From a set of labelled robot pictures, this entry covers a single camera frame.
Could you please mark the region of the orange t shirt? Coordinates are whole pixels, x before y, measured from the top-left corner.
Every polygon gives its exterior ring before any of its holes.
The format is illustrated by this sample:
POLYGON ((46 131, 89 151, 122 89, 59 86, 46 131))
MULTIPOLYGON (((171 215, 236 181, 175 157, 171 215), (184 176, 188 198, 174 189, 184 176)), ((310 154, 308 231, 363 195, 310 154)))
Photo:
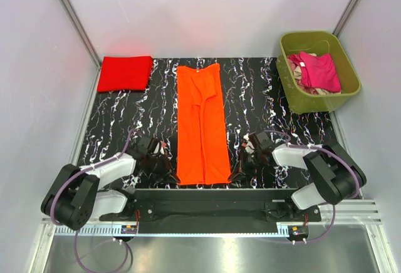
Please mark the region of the orange t shirt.
POLYGON ((177 68, 177 175, 181 185, 228 183, 231 174, 220 65, 177 68))

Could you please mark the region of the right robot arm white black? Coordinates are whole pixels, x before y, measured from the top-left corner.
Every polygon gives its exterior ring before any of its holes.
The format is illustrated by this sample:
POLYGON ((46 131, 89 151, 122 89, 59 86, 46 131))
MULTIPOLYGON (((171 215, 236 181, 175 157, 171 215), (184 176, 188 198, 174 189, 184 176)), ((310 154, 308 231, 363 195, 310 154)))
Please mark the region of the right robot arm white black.
POLYGON ((297 189, 276 208, 267 210, 278 217, 293 218, 315 205, 336 205, 360 194, 367 183, 366 175, 339 143, 294 145, 290 140, 288 134, 276 130, 246 135, 229 181, 253 178, 258 168, 269 165, 309 171, 311 184, 297 189))

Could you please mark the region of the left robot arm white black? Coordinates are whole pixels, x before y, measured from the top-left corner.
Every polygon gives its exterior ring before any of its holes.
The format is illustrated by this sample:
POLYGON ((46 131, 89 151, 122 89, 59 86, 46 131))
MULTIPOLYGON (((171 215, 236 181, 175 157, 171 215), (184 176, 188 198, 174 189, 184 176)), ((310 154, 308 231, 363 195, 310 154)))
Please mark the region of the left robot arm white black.
POLYGON ((128 202, 122 190, 104 186, 131 175, 134 170, 152 174, 158 182, 180 183, 165 152, 164 143, 143 136, 126 142, 123 150, 106 160, 78 167, 63 166, 41 203, 41 212, 56 225, 81 229, 90 219, 120 214, 128 202))

